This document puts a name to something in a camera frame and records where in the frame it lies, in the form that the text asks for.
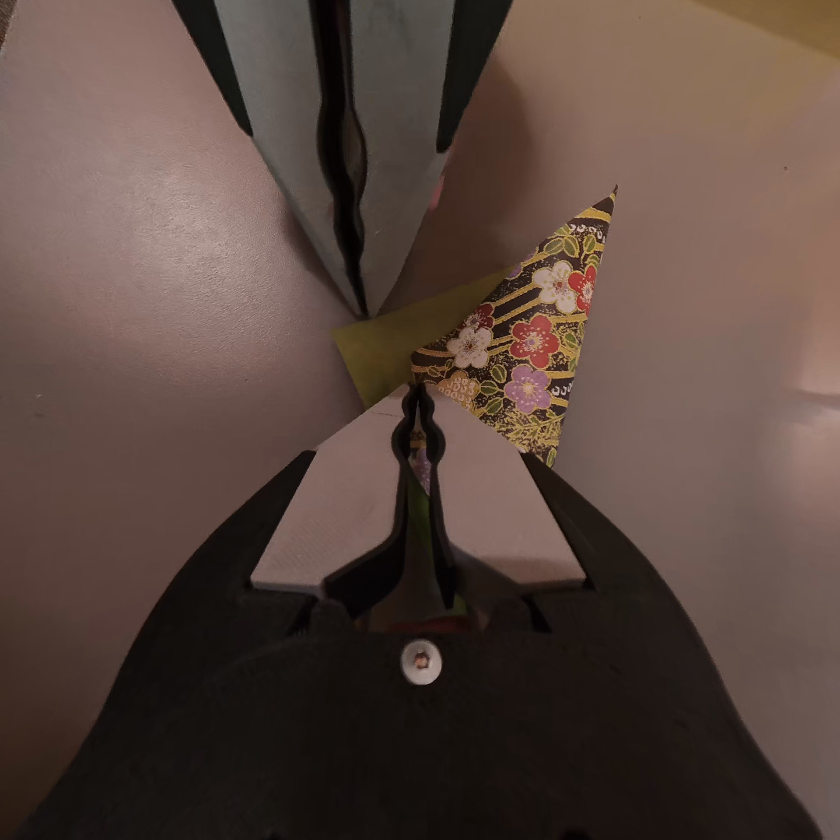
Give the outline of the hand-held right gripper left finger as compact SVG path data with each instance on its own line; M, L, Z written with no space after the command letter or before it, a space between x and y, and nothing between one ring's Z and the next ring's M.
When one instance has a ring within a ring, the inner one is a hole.
M416 414L417 391L401 385L318 447L251 575L256 589L333 600L352 618L394 591Z

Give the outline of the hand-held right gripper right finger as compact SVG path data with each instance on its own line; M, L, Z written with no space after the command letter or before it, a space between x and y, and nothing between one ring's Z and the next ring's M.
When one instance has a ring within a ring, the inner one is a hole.
M509 600L581 590L581 562L524 454L436 386L420 385L415 396L443 604L459 597L489 617Z

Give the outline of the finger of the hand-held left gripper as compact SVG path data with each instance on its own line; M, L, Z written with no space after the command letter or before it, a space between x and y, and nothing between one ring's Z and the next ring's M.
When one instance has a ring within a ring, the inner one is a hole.
M327 2L216 2L255 147L351 311L368 314L359 191L343 158L347 63Z
M364 136L361 276L378 314L412 249L444 169L439 113L453 1L352 1L353 99Z

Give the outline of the floral origami paper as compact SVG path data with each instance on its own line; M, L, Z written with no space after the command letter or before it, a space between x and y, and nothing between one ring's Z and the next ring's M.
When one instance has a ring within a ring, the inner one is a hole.
M618 187L506 272L332 332L365 407L427 384L552 467Z

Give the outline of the yellow board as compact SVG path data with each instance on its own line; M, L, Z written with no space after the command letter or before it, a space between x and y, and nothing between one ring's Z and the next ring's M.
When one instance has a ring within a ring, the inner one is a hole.
M839 57L838 1L697 1L801 46Z

